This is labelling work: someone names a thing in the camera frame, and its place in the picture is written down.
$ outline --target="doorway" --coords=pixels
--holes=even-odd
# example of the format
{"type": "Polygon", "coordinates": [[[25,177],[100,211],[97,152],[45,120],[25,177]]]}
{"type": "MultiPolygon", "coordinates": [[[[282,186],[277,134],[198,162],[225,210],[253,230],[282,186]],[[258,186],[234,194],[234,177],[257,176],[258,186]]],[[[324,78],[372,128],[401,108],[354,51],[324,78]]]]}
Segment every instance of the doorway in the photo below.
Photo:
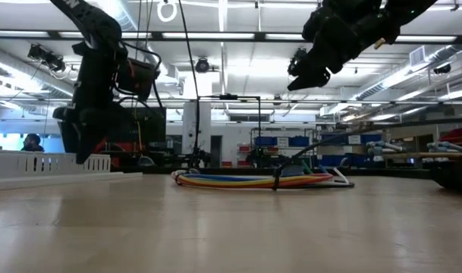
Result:
{"type": "Polygon", "coordinates": [[[210,137],[210,168],[220,168],[222,159],[222,136],[210,137]]]}

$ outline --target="ceiling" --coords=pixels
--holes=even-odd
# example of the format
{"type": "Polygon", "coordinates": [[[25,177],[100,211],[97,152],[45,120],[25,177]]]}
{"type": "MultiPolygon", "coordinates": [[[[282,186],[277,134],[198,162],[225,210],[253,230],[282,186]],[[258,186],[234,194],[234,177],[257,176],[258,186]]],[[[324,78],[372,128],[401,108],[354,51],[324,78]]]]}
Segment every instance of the ceiling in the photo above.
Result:
{"type": "MultiPolygon", "coordinates": [[[[93,0],[93,5],[101,6],[106,12],[115,12],[114,1],[93,0]]],[[[159,0],[154,3],[139,0],[121,0],[122,7],[127,16],[138,25],[139,10],[141,8],[140,31],[146,31],[149,19],[150,31],[183,31],[181,13],[178,9],[174,20],[163,22],[158,15],[159,0]]],[[[290,32],[299,33],[303,24],[314,10],[317,0],[312,1],[261,1],[259,9],[255,8],[254,1],[235,0],[199,0],[183,1],[189,31],[226,31],[226,32],[290,32]],[[222,3],[227,2],[225,13],[222,3]]],[[[441,11],[427,11],[412,23],[404,26],[402,34],[417,35],[462,35],[462,8],[457,11],[445,10],[452,7],[451,1],[438,1],[435,7],[441,11]]],[[[171,6],[162,8],[162,15],[168,16],[172,12],[171,6]]],[[[123,26],[124,30],[131,29],[130,24],[123,26]]],[[[0,0],[0,30],[57,30],[77,31],[74,24],[66,18],[52,3],[44,0],[0,0]]],[[[41,40],[41,39],[0,39],[0,50],[11,55],[21,62],[38,67],[38,63],[27,57],[30,45],[37,43],[44,48],[62,55],[68,64],[78,67],[81,57],[75,55],[71,46],[74,41],[41,40]]],[[[165,66],[175,66],[185,78],[190,75],[190,62],[185,42],[151,42],[153,51],[162,56],[165,66]]],[[[206,57],[209,63],[215,66],[217,72],[209,73],[214,81],[213,92],[221,93],[219,71],[222,69],[222,45],[220,42],[192,42],[190,44],[193,59],[206,57]]],[[[348,62],[344,70],[332,76],[330,82],[323,88],[305,89],[295,93],[288,93],[286,86],[292,81],[288,76],[287,67],[290,58],[298,48],[310,48],[305,42],[226,42],[224,58],[227,65],[223,67],[228,72],[227,93],[236,95],[271,98],[276,94],[283,98],[293,99],[348,99],[344,97],[344,88],[359,88],[374,79],[379,79],[390,69],[409,61],[409,54],[418,45],[387,45],[379,50],[367,49],[359,58],[348,62]]],[[[130,51],[134,58],[136,52],[130,51]]],[[[64,82],[73,84],[77,72],[71,72],[64,82]]],[[[415,77],[396,86],[397,89],[413,91],[425,83],[428,77],[420,73],[415,77]]],[[[163,97],[178,98],[181,90],[175,85],[168,84],[168,77],[159,79],[159,89],[163,97]]],[[[297,108],[320,108],[321,105],[299,105],[297,108]]]]}

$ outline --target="white barrier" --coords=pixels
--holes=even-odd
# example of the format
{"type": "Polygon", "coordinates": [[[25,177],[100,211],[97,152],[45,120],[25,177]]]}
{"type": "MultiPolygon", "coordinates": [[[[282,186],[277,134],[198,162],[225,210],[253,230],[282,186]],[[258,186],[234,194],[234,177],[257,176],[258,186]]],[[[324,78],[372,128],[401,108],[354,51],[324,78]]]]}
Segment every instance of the white barrier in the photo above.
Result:
{"type": "Polygon", "coordinates": [[[0,178],[109,173],[109,155],[91,155],[83,165],[75,154],[0,150],[0,178]]]}

